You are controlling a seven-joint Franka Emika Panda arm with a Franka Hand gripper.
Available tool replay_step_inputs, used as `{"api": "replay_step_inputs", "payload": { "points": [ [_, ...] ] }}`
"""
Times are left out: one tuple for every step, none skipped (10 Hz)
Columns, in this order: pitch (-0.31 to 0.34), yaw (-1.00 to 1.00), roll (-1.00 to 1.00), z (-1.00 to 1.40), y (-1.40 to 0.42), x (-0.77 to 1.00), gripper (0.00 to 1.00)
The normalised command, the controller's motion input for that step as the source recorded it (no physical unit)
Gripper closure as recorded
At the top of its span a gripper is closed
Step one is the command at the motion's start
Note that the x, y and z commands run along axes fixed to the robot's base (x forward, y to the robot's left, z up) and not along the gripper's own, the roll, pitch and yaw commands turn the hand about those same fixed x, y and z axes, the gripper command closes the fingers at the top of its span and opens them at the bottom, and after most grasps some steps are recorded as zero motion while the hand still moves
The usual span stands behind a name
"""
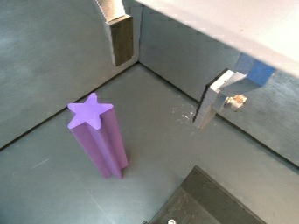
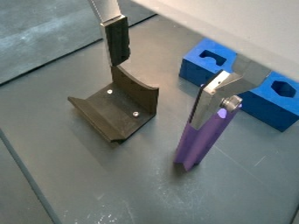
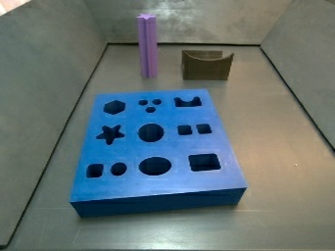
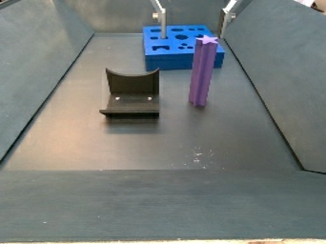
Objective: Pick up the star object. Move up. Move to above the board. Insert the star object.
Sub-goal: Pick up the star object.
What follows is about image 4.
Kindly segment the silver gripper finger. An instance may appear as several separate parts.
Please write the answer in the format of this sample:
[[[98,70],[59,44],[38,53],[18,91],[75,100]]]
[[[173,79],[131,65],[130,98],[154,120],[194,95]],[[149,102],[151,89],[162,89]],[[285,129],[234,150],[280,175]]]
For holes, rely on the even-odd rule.
[[[227,5],[222,9],[223,19],[222,19],[222,28],[221,28],[221,35],[219,35],[221,39],[225,38],[227,24],[231,21],[231,19],[234,18],[234,13],[231,12],[231,10],[234,9],[237,2],[238,2],[238,0],[230,0]]]
[[[153,18],[158,20],[161,23],[161,38],[165,39],[167,37],[166,35],[166,26],[167,26],[167,18],[166,18],[166,9],[162,7],[162,4],[159,0],[150,0],[151,5],[155,9],[155,12],[153,14]]]

